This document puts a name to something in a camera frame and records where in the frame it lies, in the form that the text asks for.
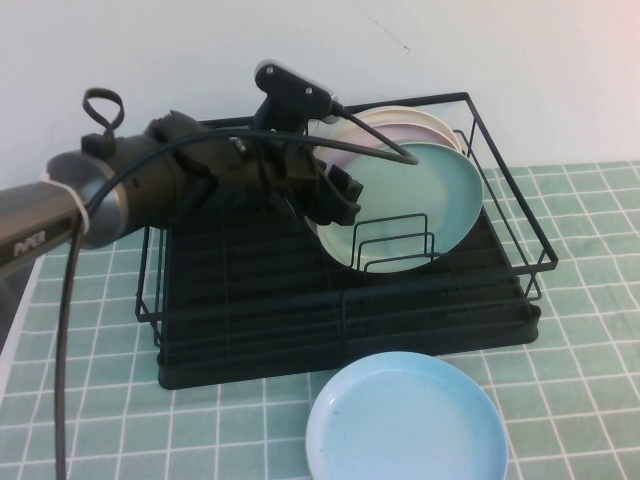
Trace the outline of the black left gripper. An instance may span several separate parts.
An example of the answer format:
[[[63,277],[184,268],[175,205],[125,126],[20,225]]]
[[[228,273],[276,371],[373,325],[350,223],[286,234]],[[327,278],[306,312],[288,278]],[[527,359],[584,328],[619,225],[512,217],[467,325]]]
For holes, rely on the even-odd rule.
[[[318,225],[353,225],[363,185],[335,164],[326,174],[324,168],[313,148],[298,142],[216,139],[214,207],[231,211],[269,203],[286,213],[310,213]]]

